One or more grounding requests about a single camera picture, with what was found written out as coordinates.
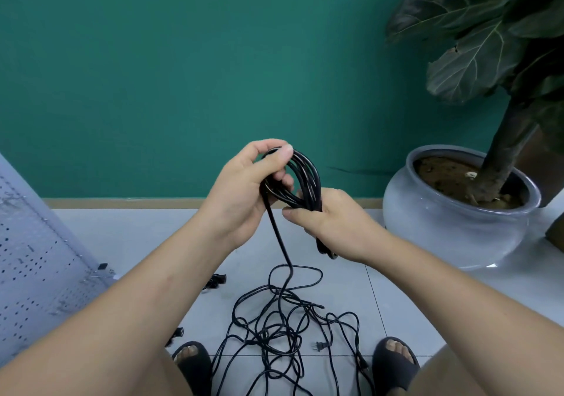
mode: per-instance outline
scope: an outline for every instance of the soil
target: soil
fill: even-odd
[[[470,204],[466,197],[466,188],[471,178],[466,174],[477,173],[479,168],[448,157],[424,157],[414,161],[413,167],[420,178],[436,191],[451,199]],[[504,188],[501,189],[498,199],[480,202],[479,205],[487,209],[514,209],[523,206],[523,201],[518,195],[507,193],[506,191],[511,190]]]

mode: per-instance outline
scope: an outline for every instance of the white ceramic pot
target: white ceramic pot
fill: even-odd
[[[413,162],[430,156],[480,167],[485,154],[453,145],[427,145],[410,152],[384,193],[386,228],[466,271],[494,264],[512,252],[523,240],[529,213],[540,204],[537,186],[513,169],[510,178],[521,186],[523,206],[510,210],[474,207],[439,193],[419,178]]]

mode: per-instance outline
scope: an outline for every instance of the potted plant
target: potted plant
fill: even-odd
[[[510,96],[487,154],[455,146],[412,151],[384,194],[392,232],[461,267],[494,263],[521,242],[540,202],[514,168],[540,128],[564,152],[564,0],[403,0],[386,36],[453,39],[427,69],[427,90],[462,104],[500,87]]]

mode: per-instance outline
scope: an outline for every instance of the cable bundle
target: cable bundle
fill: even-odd
[[[275,152],[278,148],[272,149],[267,151],[264,156],[266,157],[269,154]],[[331,371],[333,373],[333,378],[335,381],[335,389],[337,396],[340,395],[339,390],[339,383],[337,380],[337,374],[335,372],[335,366],[333,365],[333,357],[331,353],[331,346],[333,344],[333,330],[331,329],[331,325],[337,323],[339,328],[341,329],[342,335],[348,344],[352,355],[355,357],[355,364],[356,364],[356,388],[358,394],[360,395],[360,381],[359,381],[359,374],[361,374],[369,383],[370,390],[372,395],[375,395],[374,385],[368,378],[366,374],[366,369],[368,368],[368,364],[362,357],[360,350],[359,350],[359,328],[360,323],[358,316],[351,311],[347,311],[339,316],[333,313],[327,313],[325,315],[321,315],[318,313],[317,310],[324,309],[322,305],[315,304],[311,301],[302,300],[296,293],[294,292],[296,289],[303,289],[303,288],[311,288],[321,282],[323,278],[323,272],[315,267],[310,266],[302,266],[302,265],[293,265],[290,261],[282,238],[280,236],[280,232],[278,231],[278,227],[274,220],[274,216],[272,214],[272,209],[270,207],[270,203],[268,201],[268,196],[273,195],[279,200],[287,203],[289,206],[293,208],[306,208],[308,210],[317,210],[321,212],[321,184],[319,180],[319,174],[317,169],[313,163],[303,154],[298,151],[294,151],[294,155],[291,158],[290,162],[288,163],[288,167],[290,167],[295,175],[296,179],[298,179],[300,183],[300,187],[303,192],[303,199],[293,195],[290,191],[288,191],[284,185],[280,181],[276,181],[272,177],[266,178],[261,184],[261,195],[262,199],[264,200],[264,205],[266,207],[266,211],[268,213],[268,217],[270,218],[270,222],[272,223],[272,229],[276,235],[278,243],[280,244],[280,249],[282,250],[282,254],[284,255],[284,259],[286,260],[285,264],[280,264],[274,267],[268,275],[268,283],[266,285],[260,286],[256,289],[253,289],[245,294],[243,294],[235,303],[233,307],[233,311],[231,313],[231,324],[227,329],[227,333],[225,339],[219,346],[218,351],[216,352],[213,363],[212,363],[212,371],[215,376],[219,364],[221,362],[223,350],[225,349],[226,343],[229,339],[234,338],[241,342],[241,347],[235,352],[235,354],[230,358],[227,367],[223,373],[221,378],[221,382],[219,383],[219,388],[217,391],[217,396],[220,395],[221,389],[223,387],[223,383],[225,381],[225,377],[227,372],[229,371],[229,366],[234,361],[235,357],[249,345],[256,345],[261,349],[261,358],[263,363],[263,370],[262,372],[255,378],[252,385],[250,386],[249,391],[246,393],[247,396],[250,395],[253,388],[257,384],[257,382],[264,377],[266,380],[266,394],[268,394],[268,382],[269,380],[278,380],[281,378],[285,378],[286,380],[290,381],[293,384],[293,394],[296,394],[296,391],[301,390],[307,395],[313,396],[311,392],[305,389],[302,385],[300,385],[300,379],[304,377],[305,370],[303,367],[303,360],[302,355],[300,353],[300,348],[302,346],[303,340],[301,334],[306,331],[306,329],[310,326],[311,322],[317,324],[321,329],[321,333],[323,334],[324,340],[321,342],[313,343],[314,349],[321,351],[321,350],[328,350],[329,353],[329,363],[331,366]],[[336,258],[336,256],[318,239],[317,240],[318,250],[321,253],[328,254],[331,258]],[[288,277],[286,278],[282,287],[278,287],[272,284],[272,273],[277,269],[288,268]],[[300,269],[308,269],[314,270],[319,273],[319,278],[310,284],[297,286],[297,287],[288,287],[292,276],[294,275],[294,268]],[[237,316],[236,311],[237,308],[246,300],[249,300],[251,297],[264,292],[270,291],[272,294],[272,298],[268,301],[268,303],[263,307],[260,313],[252,318],[252,319],[245,319],[244,317]],[[283,303],[289,304],[290,311],[288,314],[283,312],[282,305]],[[294,329],[290,325],[290,318],[298,316],[299,321],[297,327]],[[356,326],[352,326],[349,323],[342,321],[342,318],[345,316],[352,316],[356,321]],[[242,338],[239,335],[232,334],[231,328],[235,325],[238,328],[241,328],[245,331],[245,337]],[[345,327],[352,329],[354,332],[354,343],[349,341],[347,335],[345,334]],[[285,343],[288,344],[287,349],[279,350],[272,346],[272,342],[282,338]],[[273,364],[280,359],[287,359],[288,365],[284,370],[277,370],[274,368]]]

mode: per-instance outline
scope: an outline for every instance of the baseboard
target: baseboard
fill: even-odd
[[[52,209],[198,209],[203,198],[173,199],[43,199]],[[358,198],[355,201],[364,209],[381,209],[382,199]],[[277,201],[272,207],[280,209],[286,205]]]

